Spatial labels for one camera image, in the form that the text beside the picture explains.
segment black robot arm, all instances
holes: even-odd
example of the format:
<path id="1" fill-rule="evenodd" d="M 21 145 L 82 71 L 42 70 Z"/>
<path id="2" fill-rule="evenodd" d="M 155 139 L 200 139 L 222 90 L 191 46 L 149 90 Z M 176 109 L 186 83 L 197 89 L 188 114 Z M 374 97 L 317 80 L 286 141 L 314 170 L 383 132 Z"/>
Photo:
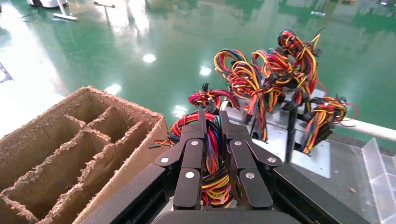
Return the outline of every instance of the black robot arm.
<path id="1" fill-rule="evenodd" d="M 254 144 L 220 111 L 223 155 L 236 208 L 201 205 L 206 118 L 184 126 L 180 141 L 94 211 L 83 224 L 368 224 L 276 155 Z M 155 217 L 174 195 L 174 211 Z"/>

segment black cable on floor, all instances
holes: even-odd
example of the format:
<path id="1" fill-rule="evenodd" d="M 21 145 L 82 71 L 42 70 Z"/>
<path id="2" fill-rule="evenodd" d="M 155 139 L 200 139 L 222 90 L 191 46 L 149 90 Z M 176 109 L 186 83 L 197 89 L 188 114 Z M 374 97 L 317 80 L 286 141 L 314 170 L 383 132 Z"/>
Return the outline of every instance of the black cable on floor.
<path id="1" fill-rule="evenodd" d="M 24 16 L 21 17 L 21 20 L 22 20 L 23 22 L 33 22 L 33 21 L 35 21 L 35 20 L 38 19 L 38 17 L 40 16 L 40 13 L 41 13 L 42 11 L 44 11 L 43 8 L 38 8 L 38 9 L 37 9 L 37 12 L 35 12 L 35 13 L 33 13 L 33 14 L 29 14 L 29 15 L 24 15 Z M 37 15 L 37 16 L 36 16 L 34 19 L 32 19 L 32 20 L 23 20 L 23 18 L 26 18 L 26 17 L 29 17 L 29 16 L 33 16 L 33 15 Z"/>

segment white machine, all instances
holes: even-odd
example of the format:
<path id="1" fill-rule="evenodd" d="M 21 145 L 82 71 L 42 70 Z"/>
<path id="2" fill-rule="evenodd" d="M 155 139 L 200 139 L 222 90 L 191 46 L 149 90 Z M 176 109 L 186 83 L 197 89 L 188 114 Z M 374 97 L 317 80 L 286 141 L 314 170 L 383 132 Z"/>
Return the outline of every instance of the white machine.
<path id="1" fill-rule="evenodd" d="M 57 0 L 27 0 L 29 5 L 43 7 L 43 8 L 55 8 L 59 7 Z M 67 4 L 67 0 L 60 0 L 62 5 Z"/>

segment green wire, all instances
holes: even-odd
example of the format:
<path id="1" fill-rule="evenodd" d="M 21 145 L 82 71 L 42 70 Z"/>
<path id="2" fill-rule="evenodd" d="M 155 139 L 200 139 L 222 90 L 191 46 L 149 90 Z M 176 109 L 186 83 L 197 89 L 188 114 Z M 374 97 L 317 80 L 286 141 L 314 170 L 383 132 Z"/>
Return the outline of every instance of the green wire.
<path id="1" fill-rule="evenodd" d="M 219 115 L 216 115 L 216 118 L 217 118 L 217 123 L 219 124 L 219 128 L 220 128 L 220 130 L 221 130 L 220 116 L 219 116 Z"/>

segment cardboard box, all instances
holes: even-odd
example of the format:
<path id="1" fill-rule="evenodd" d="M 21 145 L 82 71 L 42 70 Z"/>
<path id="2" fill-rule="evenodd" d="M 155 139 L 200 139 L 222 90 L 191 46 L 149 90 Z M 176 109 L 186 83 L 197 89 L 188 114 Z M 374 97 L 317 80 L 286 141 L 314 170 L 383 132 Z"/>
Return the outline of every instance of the cardboard box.
<path id="1" fill-rule="evenodd" d="M 168 149 L 163 115 L 93 87 L 0 140 L 0 223 L 78 224 Z"/>

